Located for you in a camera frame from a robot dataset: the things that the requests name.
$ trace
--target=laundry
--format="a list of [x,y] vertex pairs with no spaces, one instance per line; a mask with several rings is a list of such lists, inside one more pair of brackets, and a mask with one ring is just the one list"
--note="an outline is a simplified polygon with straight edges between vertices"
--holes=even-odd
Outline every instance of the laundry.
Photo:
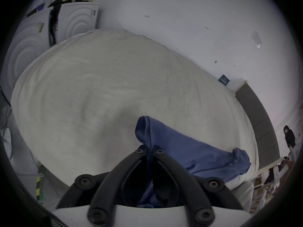
[[[245,150],[235,148],[227,152],[185,136],[149,116],[138,119],[135,134],[148,148],[148,163],[155,145],[178,161],[192,175],[218,177],[225,183],[246,173],[251,165]],[[161,207],[152,191],[152,183],[144,193],[140,207]]]

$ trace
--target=white bedding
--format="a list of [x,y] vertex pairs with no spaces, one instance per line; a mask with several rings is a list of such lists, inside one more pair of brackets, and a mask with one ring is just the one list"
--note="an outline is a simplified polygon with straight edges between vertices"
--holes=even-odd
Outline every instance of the white bedding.
[[258,170],[254,131],[234,95],[189,59],[125,30],[93,30],[52,47],[20,76],[11,103],[28,147],[67,185],[137,149],[142,115],[219,149],[244,149],[252,165],[231,189]]

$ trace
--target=dryer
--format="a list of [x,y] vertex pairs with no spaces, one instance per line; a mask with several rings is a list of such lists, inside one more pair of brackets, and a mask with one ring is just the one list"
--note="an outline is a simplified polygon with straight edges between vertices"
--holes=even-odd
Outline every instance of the dryer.
[[55,28],[56,43],[73,35],[94,29],[100,4],[95,2],[71,2],[62,4]]
[[13,36],[0,74],[1,90],[9,102],[21,73],[50,48],[49,17],[52,9],[44,8],[24,19]]

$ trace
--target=black screw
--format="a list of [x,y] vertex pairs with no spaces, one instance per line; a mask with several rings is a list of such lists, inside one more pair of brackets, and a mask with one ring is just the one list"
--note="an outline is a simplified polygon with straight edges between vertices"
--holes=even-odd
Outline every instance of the black screw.
[[137,154],[142,154],[142,153],[143,153],[143,150],[137,149],[137,150],[135,150],[134,152],[137,153]]
[[91,180],[89,178],[82,178],[80,180],[80,184],[83,186],[88,186],[91,183]]
[[210,185],[211,187],[218,187],[218,186],[219,186],[219,184],[218,184],[217,181],[211,181],[211,182],[209,182],[209,185]]
[[195,214],[195,220],[199,224],[208,224],[214,221],[214,212],[211,209],[200,209]]
[[165,152],[164,152],[163,150],[157,150],[157,151],[156,151],[156,154],[157,154],[157,155],[162,155],[162,154],[164,154],[164,153],[165,153]]
[[95,225],[106,226],[108,214],[102,209],[91,209],[88,212],[88,219]]

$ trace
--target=white wall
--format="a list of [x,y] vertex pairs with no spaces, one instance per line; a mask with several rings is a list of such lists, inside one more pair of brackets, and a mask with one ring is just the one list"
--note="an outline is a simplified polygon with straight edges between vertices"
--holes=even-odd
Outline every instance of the white wall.
[[[219,78],[247,80],[288,155],[283,127],[300,130],[302,63],[271,0],[94,0],[100,27],[124,28],[160,42]],[[252,39],[256,31],[260,48]]]

